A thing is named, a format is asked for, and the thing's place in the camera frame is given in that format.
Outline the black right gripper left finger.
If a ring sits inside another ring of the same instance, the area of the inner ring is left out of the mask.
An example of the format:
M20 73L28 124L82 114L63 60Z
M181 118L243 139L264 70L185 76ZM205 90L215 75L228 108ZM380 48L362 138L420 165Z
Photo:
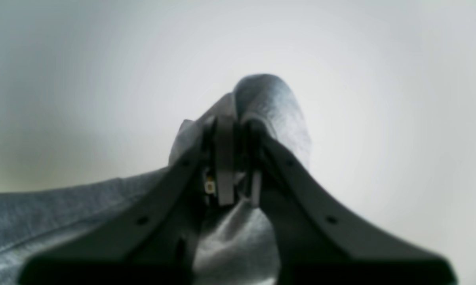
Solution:
M207 212L235 203L231 116L202 134L135 205L88 234L34 256L21 285L189 285Z

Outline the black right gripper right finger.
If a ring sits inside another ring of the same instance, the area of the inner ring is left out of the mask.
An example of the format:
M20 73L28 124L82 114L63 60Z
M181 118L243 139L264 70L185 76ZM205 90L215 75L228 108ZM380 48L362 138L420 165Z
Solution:
M244 125L253 200L271 222L278 285L456 285L446 258L372 225L324 190L257 120Z

